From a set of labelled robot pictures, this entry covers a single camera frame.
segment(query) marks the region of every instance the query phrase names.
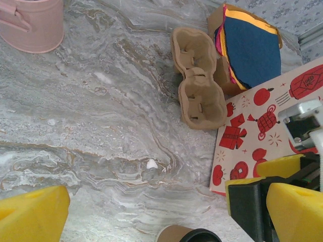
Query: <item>black cup rim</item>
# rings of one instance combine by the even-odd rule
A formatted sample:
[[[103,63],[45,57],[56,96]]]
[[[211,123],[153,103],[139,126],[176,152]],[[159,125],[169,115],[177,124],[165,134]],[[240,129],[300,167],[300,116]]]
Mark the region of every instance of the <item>black cup rim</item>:
[[[188,232],[179,242],[190,242],[191,239],[203,234],[211,235],[214,239],[214,242],[222,242],[221,239],[215,233],[204,228],[198,228]]]

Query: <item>pink watering can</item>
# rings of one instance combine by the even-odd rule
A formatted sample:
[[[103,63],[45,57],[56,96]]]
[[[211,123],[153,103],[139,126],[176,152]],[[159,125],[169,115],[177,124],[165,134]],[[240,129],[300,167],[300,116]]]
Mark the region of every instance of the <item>pink watering can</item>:
[[[29,53],[45,53],[63,40],[63,0],[0,0],[0,36]]]

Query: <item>marble countertop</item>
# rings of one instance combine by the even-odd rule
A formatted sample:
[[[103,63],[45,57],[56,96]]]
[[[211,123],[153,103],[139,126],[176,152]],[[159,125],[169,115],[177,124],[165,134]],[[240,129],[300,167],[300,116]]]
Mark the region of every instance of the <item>marble countertop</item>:
[[[170,33],[206,31],[213,10],[188,0],[67,0],[56,50],[27,54],[1,39],[0,198],[65,185],[61,242],[149,242],[170,224],[252,241],[208,190],[217,132],[180,121]],[[282,34],[286,72],[301,57],[297,38]]]

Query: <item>paper cup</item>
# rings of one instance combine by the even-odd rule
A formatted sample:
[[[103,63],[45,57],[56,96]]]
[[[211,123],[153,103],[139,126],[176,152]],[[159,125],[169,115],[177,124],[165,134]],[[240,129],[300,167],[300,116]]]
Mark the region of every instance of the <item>paper cup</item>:
[[[192,229],[170,225],[157,235],[156,242],[221,242],[219,237],[204,228]]]

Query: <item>red patterned paper bag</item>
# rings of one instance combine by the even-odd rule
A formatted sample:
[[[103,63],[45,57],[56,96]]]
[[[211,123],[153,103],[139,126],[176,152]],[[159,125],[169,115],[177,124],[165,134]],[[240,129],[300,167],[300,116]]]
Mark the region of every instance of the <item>red patterned paper bag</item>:
[[[218,131],[210,190],[225,195],[226,180],[258,177],[258,164],[298,153],[278,113],[305,100],[321,100],[322,86],[323,57],[227,100],[228,119]]]

